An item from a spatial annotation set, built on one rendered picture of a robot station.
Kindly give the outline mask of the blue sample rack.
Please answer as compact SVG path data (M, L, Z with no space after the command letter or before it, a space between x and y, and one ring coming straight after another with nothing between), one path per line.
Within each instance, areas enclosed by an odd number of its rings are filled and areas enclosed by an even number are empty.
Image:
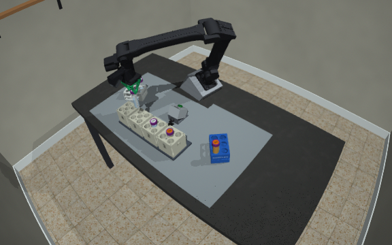
M220 141L220 150L218 154L214 154L212 152L212 140ZM227 133L209 135L209 141L211 163L228 163L230 159L230 151Z

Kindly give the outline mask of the white bucket adapter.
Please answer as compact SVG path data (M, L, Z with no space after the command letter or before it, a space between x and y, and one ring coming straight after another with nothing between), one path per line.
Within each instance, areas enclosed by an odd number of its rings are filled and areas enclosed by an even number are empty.
M166 135L165 131L169 128L174 130L173 137L168 137ZM186 147L185 133L179 131L171 125L168 126L165 130L163 130L160 134L158 134L157 142L159 145L159 149L171 156L172 158L174 158L181 150Z
M124 125L130 127L128 117L138 111L139 108L135 108L134 103L128 101L121 107L119 107L116 111L118 113L118 117L120 119L120 122L122 122Z
M144 125L141 126L142 132L144 134L144 139L149 141L151 144L158 147L158 142L156 136L160 134L164 129L168 127L168 124L161 119L157 118L156 116L152 117L157 120L157 126L152 127L150 124L150 120L146 122ZM165 124L165 125L164 125Z
M128 117L129 124L131 126L131 129L136 132L140 136L144 136L142 133L141 126L147 123L153 115L146 110L140 108L138 111L130 115ZM135 118L135 119L134 119Z

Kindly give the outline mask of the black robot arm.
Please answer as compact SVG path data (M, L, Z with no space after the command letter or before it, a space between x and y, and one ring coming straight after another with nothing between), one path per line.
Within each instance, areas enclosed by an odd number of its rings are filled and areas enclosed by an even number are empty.
M208 35L204 31L204 27ZM236 34L233 31L231 23L213 20L213 18L205 18L198 20L198 24L192 27L170 31L144 39L121 42L116 45L115 54L104 58L106 72L117 69L107 79L111 86L118 88L122 79L130 81L133 78L132 68L129 69L133 65L133 58L160 48L201 40L204 41L204 44L214 43L209 57L206 57L201 62L202 71L195 74L204 90L207 91L217 85L215 80L219 78L219 63L229 42L235 38ZM123 70L121 68L128 69Z

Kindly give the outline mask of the white tube rack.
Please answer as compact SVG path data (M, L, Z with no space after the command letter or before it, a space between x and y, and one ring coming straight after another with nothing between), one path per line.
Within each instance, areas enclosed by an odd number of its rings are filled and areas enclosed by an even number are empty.
M146 95L148 94L146 86L144 86L142 89L140 89L138 87L138 92L137 93L139 94L139 95L137 95L139 101L143 101L145 99ZM125 100L133 101L131 93L130 93L130 91L127 88L125 89L123 94L124 94Z

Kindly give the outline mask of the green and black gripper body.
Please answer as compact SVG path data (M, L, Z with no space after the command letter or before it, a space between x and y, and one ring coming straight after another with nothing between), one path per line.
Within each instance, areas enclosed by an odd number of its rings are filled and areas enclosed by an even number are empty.
M131 68L132 68L132 72L133 72L133 78L130 81L126 81L123 79L121 80L123 83L125 83L129 86L132 86L133 84L135 84L137 82L137 80L142 77L141 74L135 72L133 65L129 69L131 69Z

